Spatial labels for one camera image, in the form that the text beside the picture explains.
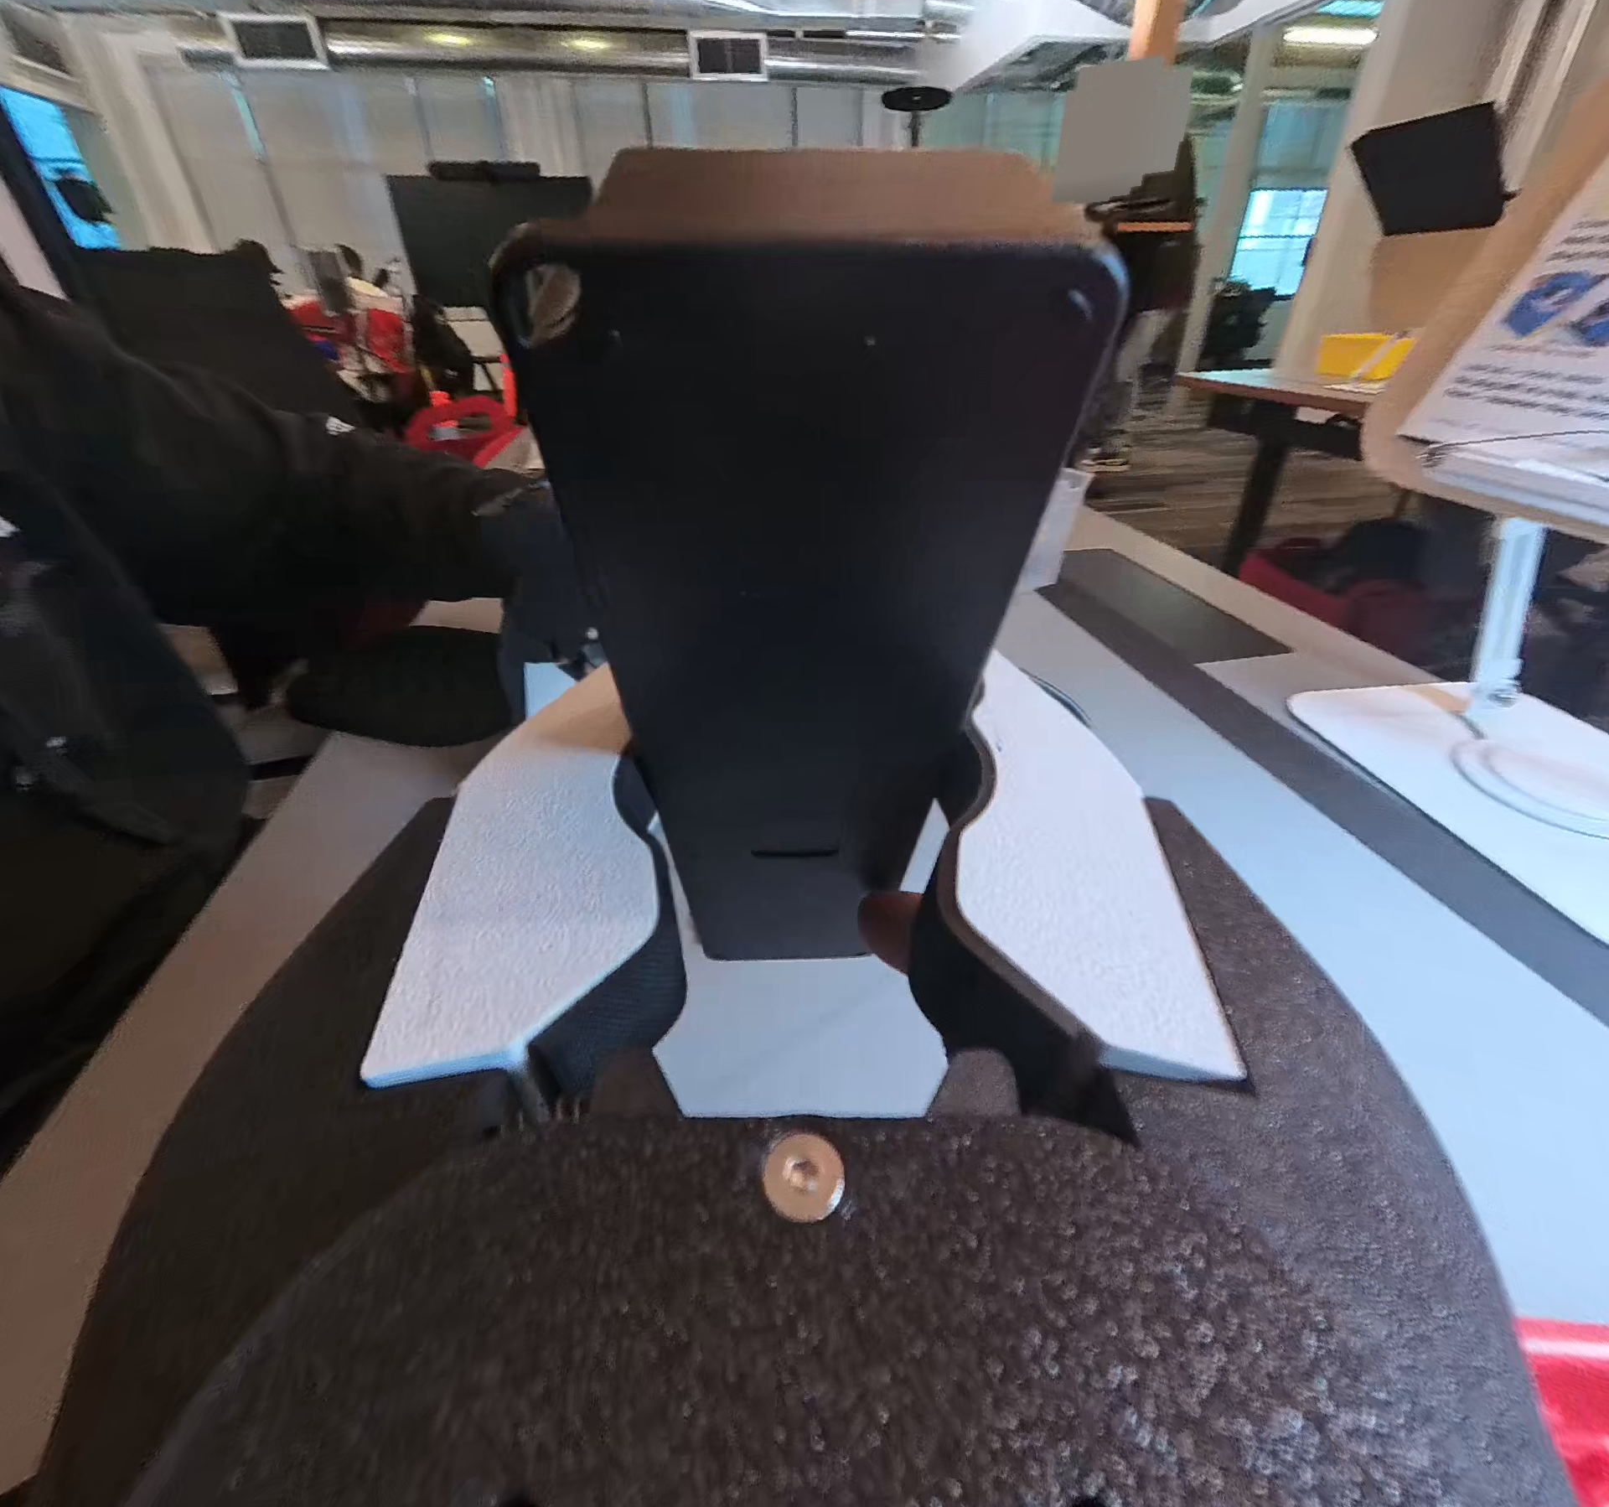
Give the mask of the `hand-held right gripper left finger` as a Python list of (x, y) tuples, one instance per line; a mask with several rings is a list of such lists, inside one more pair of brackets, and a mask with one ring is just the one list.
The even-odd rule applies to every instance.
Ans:
[(501, 1074), (533, 1118), (686, 1006), (667, 853), (601, 667), (460, 783), (360, 1060), (383, 1090)]

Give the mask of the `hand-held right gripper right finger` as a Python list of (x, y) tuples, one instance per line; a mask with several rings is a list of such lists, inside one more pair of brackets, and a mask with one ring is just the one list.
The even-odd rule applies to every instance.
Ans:
[(1248, 1062), (1133, 775), (992, 651), (940, 801), (907, 980), (949, 1066), (1020, 1114), (1133, 1137), (1118, 1080), (1248, 1087)]

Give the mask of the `black usb hub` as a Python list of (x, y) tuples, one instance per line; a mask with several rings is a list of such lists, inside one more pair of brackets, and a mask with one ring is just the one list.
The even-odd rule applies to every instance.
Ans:
[(493, 322), (702, 949), (860, 951), (961, 750), (1125, 269), (992, 149), (625, 149)]

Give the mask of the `clear plastic bin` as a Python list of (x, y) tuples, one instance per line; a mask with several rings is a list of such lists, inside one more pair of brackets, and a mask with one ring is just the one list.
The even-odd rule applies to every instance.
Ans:
[(1038, 592), (1057, 583), (1092, 475), (1078, 466), (1059, 470), (1017, 580), (1017, 592)]

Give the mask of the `person's right hand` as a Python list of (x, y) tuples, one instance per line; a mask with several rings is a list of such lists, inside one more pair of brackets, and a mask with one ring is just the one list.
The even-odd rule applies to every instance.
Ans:
[(907, 890), (869, 891), (857, 907), (864, 947), (884, 966), (907, 975), (923, 895)]

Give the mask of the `red basket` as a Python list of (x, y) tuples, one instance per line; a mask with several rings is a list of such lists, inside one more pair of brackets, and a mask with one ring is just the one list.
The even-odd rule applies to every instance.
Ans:
[(420, 407), (406, 423), (404, 444), (486, 466), (521, 431), (521, 423), (496, 395), (433, 393), (430, 404)]

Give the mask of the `white document stand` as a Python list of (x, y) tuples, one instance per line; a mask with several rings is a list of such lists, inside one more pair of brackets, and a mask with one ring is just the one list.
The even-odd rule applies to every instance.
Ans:
[(1605, 546), (1607, 428), (1431, 445), (1400, 435), (1501, 280), (1600, 163), (1607, 165), (1605, 81), (1578, 100), (1539, 172), (1363, 417), (1363, 461), (1376, 475), (1494, 522), (1468, 679), (1301, 691), (1287, 707), (1341, 755), (1605, 942), (1605, 731), (1525, 695), (1520, 670), (1546, 536), (1558, 531)]

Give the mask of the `large black display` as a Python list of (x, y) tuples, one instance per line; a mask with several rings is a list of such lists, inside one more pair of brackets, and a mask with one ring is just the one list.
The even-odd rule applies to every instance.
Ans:
[(392, 214), (416, 296), (446, 309), (482, 309), (494, 252), (519, 226), (585, 210), (587, 175), (536, 163), (432, 161), (425, 174), (388, 174)]

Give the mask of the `red bag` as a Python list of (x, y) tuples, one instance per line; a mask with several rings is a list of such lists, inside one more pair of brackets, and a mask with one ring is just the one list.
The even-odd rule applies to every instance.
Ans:
[(1236, 578), (1379, 651), (1410, 658), (1428, 628), (1428, 539), (1412, 520), (1369, 519), (1335, 536), (1288, 536), (1255, 548)]

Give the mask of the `wooden table black legs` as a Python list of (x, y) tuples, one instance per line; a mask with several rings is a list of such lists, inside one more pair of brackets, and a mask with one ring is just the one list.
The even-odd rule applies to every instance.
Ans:
[(1255, 445), (1234, 522), (1217, 557), (1217, 567), (1231, 578), (1257, 548), (1292, 454), (1351, 465), (1363, 459), (1363, 416), (1379, 390), (1367, 381), (1320, 381), (1273, 369), (1180, 372), (1174, 388), (1205, 400), (1210, 430)]

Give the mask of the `yellow sheet holder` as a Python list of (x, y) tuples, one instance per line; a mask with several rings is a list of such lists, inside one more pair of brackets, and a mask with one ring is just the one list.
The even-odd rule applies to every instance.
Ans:
[(1327, 381), (1382, 383), (1412, 351), (1417, 332), (1327, 332), (1318, 341), (1315, 374)]

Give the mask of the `red open plastic bin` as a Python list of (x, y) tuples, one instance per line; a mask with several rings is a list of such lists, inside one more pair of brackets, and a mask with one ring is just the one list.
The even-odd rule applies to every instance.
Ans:
[(1517, 1318), (1539, 1409), (1579, 1505), (1607, 1503), (1607, 1327)]

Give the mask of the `printed instruction sheet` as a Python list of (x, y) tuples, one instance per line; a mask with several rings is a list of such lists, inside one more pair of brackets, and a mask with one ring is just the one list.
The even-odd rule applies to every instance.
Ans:
[(1607, 165), (1583, 181), (1504, 276), (1403, 417), (1409, 442), (1604, 435)]

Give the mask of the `black wall panel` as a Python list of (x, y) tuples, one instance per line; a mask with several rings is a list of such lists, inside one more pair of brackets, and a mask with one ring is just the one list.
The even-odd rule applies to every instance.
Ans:
[(1487, 229), (1511, 193), (1497, 107), (1477, 102), (1388, 127), (1349, 144), (1382, 236)]

